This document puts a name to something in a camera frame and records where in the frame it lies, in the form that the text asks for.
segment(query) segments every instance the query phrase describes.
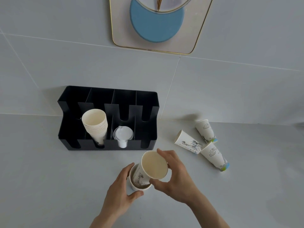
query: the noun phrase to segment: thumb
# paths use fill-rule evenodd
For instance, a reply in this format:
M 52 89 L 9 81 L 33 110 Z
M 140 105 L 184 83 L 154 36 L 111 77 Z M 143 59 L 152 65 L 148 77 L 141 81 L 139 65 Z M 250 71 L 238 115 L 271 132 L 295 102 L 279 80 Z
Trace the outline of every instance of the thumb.
M 130 202 L 134 202 L 139 197 L 143 196 L 143 191 L 138 190 L 129 195 Z
M 152 185 L 154 185 L 154 188 L 156 189 L 156 190 L 159 190 L 159 191 L 162 191 L 162 192 L 165 192 L 166 191 L 166 182 L 162 182 L 162 181 L 160 181 L 160 180 L 158 180 L 158 179 L 150 179 L 150 183 L 152 184 Z

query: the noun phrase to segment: forearm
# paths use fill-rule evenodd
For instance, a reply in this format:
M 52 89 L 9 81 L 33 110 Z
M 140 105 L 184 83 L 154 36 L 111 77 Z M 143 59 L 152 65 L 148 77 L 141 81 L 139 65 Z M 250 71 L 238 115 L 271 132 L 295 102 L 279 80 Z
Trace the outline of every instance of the forearm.
M 193 211 L 202 228 L 229 228 L 228 224 L 201 192 L 195 193 L 187 205 Z
M 116 219 L 113 216 L 101 212 L 94 218 L 90 228 L 111 228 L 115 221 Z

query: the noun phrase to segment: wall tile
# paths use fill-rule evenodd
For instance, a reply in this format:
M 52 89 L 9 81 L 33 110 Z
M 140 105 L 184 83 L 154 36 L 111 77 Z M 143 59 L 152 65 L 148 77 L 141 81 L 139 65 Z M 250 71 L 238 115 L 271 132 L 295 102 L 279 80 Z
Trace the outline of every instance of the wall tile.
M 54 115 L 3 34 L 0 34 L 0 114 Z
M 109 0 L 1 0 L 4 33 L 115 46 Z
M 304 0 L 213 0 L 189 56 L 304 70 Z
M 304 73 L 181 57 L 162 119 L 304 122 Z
M 66 85 L 156 91 L 160 117 L 179 56 L 8 35 L 52 106 Z M 60 108 L 55 108 L 58 115 Z

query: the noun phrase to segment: person's right hand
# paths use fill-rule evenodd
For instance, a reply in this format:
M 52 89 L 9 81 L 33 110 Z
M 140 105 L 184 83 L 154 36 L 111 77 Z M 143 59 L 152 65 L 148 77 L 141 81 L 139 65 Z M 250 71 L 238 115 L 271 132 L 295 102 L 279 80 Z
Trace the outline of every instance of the person's right hand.
M 168 167 L 172 170 L 172 175 L 169 182 L 150 179 L 150 183 L 154 185 L 155 189 L 164 192 L 176 201 L 190 203 L 195 194 L 200 193 L 200 191 L 192 181 L 186 167 L 174 150 L 162 151 L 157 149 L 157 153 L 167 161 Z

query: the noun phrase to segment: blue circle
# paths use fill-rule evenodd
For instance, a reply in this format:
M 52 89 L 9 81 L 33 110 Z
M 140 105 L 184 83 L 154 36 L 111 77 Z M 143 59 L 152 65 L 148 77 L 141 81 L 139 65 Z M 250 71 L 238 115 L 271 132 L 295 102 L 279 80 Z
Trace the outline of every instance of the blue circle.
M 180 29 L 184 20 L 184 8 L 170 13 L 152 12 L 137 0 L 131 0 L 130 19 L 134 30 L 149 42 L 165 42 Z

